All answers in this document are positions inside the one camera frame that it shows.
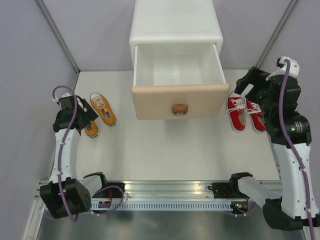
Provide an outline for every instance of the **white box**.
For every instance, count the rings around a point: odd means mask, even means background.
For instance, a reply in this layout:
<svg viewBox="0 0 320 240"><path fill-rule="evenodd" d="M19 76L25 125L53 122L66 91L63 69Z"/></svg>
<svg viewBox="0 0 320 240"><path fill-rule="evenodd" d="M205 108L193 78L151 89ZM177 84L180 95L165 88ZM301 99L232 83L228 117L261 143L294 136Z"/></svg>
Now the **white box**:
<svg viewBox="0 0 320 240"><path fill-rule="evenodd" d="M131 89L140 120L216 117L230 89L219 60L223 37L211 0L136 0ZM173 106L188 106L176 116Z"/></svg>

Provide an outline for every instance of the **sneaker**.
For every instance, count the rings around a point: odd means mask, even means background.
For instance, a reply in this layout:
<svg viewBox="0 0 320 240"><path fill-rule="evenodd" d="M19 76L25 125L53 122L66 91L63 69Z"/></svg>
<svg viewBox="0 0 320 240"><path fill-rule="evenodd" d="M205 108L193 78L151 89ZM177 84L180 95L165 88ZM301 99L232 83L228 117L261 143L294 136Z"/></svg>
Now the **sneaker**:
<svg viewBox="0 0 320 240"><path fill-rule="evenodd" d="M243 99L239 94L231 92L225 103L226 111L231 121L231 127L236 132L242 132L246 127L246 114Z"/></svg>
<svg viewBox="0 0 320 240"><path fill-rule="evenodd" d="M106 125L113 126L116 124L116 116L104 96L94 92L90 95L90 102Z"/></svg>
<svg viewBox="0 0 320 240"><path fill-rule="evenodd" d="M89 138L95 138L96 136L99 135L99 129L97 124L95 123L95 121L92 121L90 123L90 125L86 126L84 128L84 132L85 134L89 137Z"/></svg>
<svg viewBox="0 0 320 240"><path fill-rule="evenodd" d="M252 101L249 101L248 99L245 100L245 103L247 108L246 112L251 116L253 130L257 133L265 132L266 127L264 125L264 115L259 105Z"/></svg>

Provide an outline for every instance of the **gray floor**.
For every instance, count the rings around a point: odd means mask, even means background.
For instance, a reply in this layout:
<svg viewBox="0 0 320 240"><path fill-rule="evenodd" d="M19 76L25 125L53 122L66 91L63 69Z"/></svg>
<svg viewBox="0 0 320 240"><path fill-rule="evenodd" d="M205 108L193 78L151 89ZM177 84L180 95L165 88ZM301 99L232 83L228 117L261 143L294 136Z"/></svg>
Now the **gray floor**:
<svg viewBox="0 0 320 240"><path fill-rule="evenodd" d="M43 217L41 240L285 240L282 231L269 228L256 207L247 217L221 212L116 211L97 217ZM291 236L291 240L303 239Z"/></svg>

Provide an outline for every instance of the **gray wall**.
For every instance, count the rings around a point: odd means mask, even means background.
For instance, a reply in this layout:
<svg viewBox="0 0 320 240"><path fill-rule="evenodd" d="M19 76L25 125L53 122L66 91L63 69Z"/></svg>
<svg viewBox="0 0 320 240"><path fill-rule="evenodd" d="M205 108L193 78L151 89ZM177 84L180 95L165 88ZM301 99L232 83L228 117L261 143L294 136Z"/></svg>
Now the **gray wall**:
<svg viewBox="0 0 320 240"><path fill-rule="evenodd" d="M80 70L132 69L134 0L43 0ZM290 0L213 0L224 68L255 65Z"/></svg>
<svg viewBox="0 0 320 240"><path fill-rule="evenodd" d="M53 156L52 89L76 75L33 0L3 0L0 33L0 240L18 240Z"/></svg>
<svg viewBox="0 0 320 240"><path fill-rule="evenodd" d="M301 95L297 110L307 117L311 125L311 178L315 199L320 203L320 1L301 0L267 56L262 69L273 72L280 56L298 61L298 83Z"/></svg>

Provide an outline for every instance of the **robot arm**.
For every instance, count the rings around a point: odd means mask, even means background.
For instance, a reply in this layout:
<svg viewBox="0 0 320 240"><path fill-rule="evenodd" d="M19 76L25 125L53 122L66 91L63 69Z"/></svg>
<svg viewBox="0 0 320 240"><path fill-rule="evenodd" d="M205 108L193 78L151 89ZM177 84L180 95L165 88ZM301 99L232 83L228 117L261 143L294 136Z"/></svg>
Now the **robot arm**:
<svg viewBox="0 0 320 240"><path fill-rule="evenodd" d="M81 136L81 130L95 120L98 115L86 102L86 100L77 97L79 103L75 102L74 97L69 93L64 94L58 104L61 110L58 112L53 130L55 132L56 151L53 170L49 179L49 184L41 186L40 196L55 219L68 216L68 212L62 200L62 194L67 202L72 215L87 212L91 207L91 197L87 188L78 180L76 173L77 147ZM68 125L72 121L72 116L77 104L75 119L67 133L63 143L63 137L67 131ZM59 156L60 148L63 143L63 151ZM61 176L63 193L60 192L58 184L58 175Z"/></svg>
<svg viewBox="0 0 320 240"><path fill-rule="evenodd" d="M294 147L302 158L305 169L310 169L310 125L304 116L296 112L297 100L301 92L297 81L299 65L297 61L283 56L277 61L277 66L280 67L278 71L269 74L257 67L252 67L243 78L237 81L234 91L241 94L249 84L253 85L246 98L259 104L263 112L266 131L270 135L271 143L279 160L282 197L265 189L249 173L233 174L229 182L235 186L234 191L246 194L263 209L264 218L271 228L292 231L309 226L308 212L311 213L313 226L320 226L320 215L314 200L310 171L307 171L307 186L310 189L311 205L307 209L303 171L280 126L279 97L287 69L286 59L290 61L291 68L283 99L284 125Z"/></svg>

